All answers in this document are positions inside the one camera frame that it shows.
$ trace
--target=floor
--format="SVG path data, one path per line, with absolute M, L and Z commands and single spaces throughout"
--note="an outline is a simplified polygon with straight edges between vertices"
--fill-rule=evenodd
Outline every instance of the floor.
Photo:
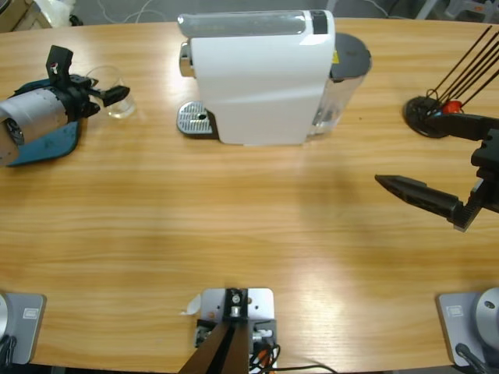
M 388 11 L 397 0 L 376 0 Z M 74 14 L 86 25 L 134 23 L 146 5 L 139 22 L 175 21 L 181 13 L 234 12 L 277 9 L 324 9 L 327 0 L 76 0 Z M 399 0 L 393 16 L 414 18 L 424 0 Z M 338 0 L 335 17 L 384 18 L 382 11 L 367 0 Z

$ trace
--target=gray base plate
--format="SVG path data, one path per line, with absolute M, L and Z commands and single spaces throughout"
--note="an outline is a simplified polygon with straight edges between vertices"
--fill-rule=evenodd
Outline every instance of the gray base plate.
M 474 308 L 479 292 L 444 294 L 438 298 L 440 314 L 447 334 L 447 343 L 451 360 L 457 366 L 469 366 L 464 358 L 455 351 L 458 343 L 466 344 L 469 350 L 482 362 L 485 361 L 483 348 L 475 328 Z
M 37 342 L 45 297 L 32 294 L 5 294 L 5 296 L 9 306 L 5 334 L 17 339 L 12 361 L 15 364 L 27 364 L 33 356 Z
M 274 319 L 274 293 L 269 288 L 248 288 L 248 319 Z M 210 288 L 201 295 L 201 319 L 221 322 L 225 288 Z

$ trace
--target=clear glass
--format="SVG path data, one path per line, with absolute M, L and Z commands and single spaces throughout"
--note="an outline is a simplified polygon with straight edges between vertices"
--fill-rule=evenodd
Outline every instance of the clear glass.
M 87 76 L 98 81 L 94 88 L 99 90 L 109 90 L 114 86 L 127 86 L 123 80 L 121 71 L 114 66 L 98 66 L 97 68 L 90 70 L 87 73 Z M 125 99 L 118 101 L 113 105 L 109 105 L 106 108 L 101 100 L 98 98 L 95 98 L 95 100 L 101 106 L 101 110 L 105 111 L 113 118 L 126 118 L 136 109 L 131 91 Z

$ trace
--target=wooden table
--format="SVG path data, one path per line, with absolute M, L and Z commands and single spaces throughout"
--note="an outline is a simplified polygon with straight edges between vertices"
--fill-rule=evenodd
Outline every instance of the wooden table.
M 68 157 L 0 170 L 0 288 L 48 298 L 34 361 L 174 372 L 193 353 L 204 288 L 274 290 L 281 365 L 342 372 L 447 365 L 435 297 L 497 286 L 499 217 L 466 234 L 404 204 L 374 175 L 403 174 L 467 199 L 478 143 L 427 139 L 402 105 L 435 86 L 484 25 L 340 19 L 373 69 L 340 125 L 303 146 L 182 137 L 197 99 L 173 23 L 0 37 L 0 97 L 45 77 L 51 44 L 72 72 L 115 65 L 138 112 L 88 122 Z M 497 116 L 497 84 L 467 107 Z

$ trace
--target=label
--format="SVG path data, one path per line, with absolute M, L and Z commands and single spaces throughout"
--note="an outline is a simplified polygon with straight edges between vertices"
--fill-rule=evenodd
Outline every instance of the label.
M 453 305 L 447 307 L 447 315 L 449 317 L 463 317 L 464 313 L 460 305 Z
M 38 314 L 40 309 L 25 308 L 23 313 L 23 319 L 38 319 Z
M 333 54 L 333 64 L 339 64 L 340 63 L 340 58 L 338 56 L 338 51 L 334 50 Z

